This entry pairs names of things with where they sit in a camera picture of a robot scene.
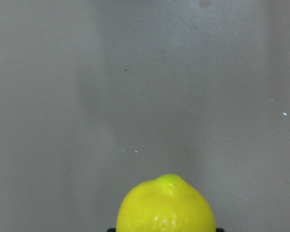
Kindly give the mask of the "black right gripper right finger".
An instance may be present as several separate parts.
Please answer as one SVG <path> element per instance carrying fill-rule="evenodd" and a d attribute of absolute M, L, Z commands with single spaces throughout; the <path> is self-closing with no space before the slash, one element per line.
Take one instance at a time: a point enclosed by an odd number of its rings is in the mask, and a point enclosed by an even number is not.
<path fill-rule="evenodd" d="M 216 228 L 216 232 L 225 232 L 223 228 Z"/>

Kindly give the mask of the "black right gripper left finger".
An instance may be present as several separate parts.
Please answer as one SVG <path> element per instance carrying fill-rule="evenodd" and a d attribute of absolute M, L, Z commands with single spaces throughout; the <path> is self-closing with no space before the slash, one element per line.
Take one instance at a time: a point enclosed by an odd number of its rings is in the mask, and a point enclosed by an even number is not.
<path fill-rule="evenodd" d="M 107 232 L 116 232 L 116 229 L 115 229 L 115 228 L 109 228 L 109 229 L 107 230 Z"/>

